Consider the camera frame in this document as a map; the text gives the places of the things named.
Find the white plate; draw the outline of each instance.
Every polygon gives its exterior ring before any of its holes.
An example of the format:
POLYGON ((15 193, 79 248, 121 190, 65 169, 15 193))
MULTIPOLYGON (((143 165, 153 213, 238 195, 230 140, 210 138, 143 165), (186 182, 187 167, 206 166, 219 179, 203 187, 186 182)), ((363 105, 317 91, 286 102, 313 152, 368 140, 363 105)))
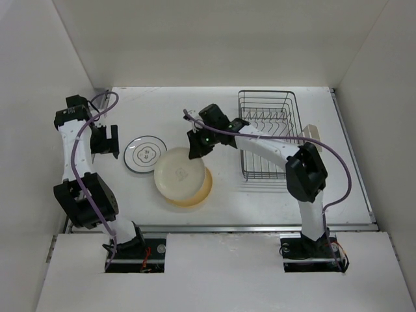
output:
POLYGON ((141 136, 125 148, 124 163, 130 171, 147 174, 154 171, 156 162, 166 150, 164 142, 156 136, 141 136))
POLYGON ((155 166, 155 183, 162 195, 170 200, 193 197, 205 180, 202 159, 189 160, 188 148, 170 149, 155 166))

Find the white wall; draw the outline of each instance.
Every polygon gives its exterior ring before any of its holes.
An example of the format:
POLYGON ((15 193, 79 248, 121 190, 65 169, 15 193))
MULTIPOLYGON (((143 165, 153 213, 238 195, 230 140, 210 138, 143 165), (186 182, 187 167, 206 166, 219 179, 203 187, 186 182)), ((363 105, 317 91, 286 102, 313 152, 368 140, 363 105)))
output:
POLYGON ((95 86, 335 86, 387 0, 54 0, 95 86))
POLYGON ((51 0, 0 2, 0 311, 34 311, 62 217, 53 126, 65 97, 92 85, 51 0))
POLYGON ((416 1, 390 0, 337 89, 382 230, 416 301, 416 1))

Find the dish rack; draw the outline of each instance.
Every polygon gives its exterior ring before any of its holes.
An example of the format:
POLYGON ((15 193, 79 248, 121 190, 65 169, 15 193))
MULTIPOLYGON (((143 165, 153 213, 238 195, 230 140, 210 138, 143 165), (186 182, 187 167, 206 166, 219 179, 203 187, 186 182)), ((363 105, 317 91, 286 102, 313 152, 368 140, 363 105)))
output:
MULTIPOLYGON (((290 91, 241 90, 239 117, 272 136, 302 132, 296 96, 290 91)), ((297 140, 286 141, 298 144, 297 140)), ((246 180, 286 179, 284 170, 249 151, 241 151, 241 170, 246 180)))

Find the red wire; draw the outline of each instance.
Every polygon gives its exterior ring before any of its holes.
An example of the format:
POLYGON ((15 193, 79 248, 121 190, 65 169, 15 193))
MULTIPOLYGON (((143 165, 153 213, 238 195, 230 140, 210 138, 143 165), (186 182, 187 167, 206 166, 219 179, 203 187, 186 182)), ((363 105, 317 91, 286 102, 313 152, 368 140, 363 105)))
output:
POLYGON ((148 259, 149 259, 149 256, 150 256, 150 252, 151 252, 151 249, 150 249, 150 247, 148 247, 146 249, 146 257, 144 258, 144 260, 142 262, 142 267, 140 268, 140 271, 143 270, 146 267, 146 262, 148 262, 148 259))

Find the metal wire rack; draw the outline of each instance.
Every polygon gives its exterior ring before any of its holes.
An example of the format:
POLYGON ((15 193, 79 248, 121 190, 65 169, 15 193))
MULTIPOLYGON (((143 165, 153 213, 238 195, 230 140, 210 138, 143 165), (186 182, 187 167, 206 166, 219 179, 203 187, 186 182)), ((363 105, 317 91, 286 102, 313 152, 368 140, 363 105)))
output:
MULTIPOLYGON (((302 132, 296 96, 291 91, 241 90, 239 117, 274 136, 296 136, 302 132)), ((241 151, 241 170, 246 180, 286 179, 281 168, 249 151, 241 151)))

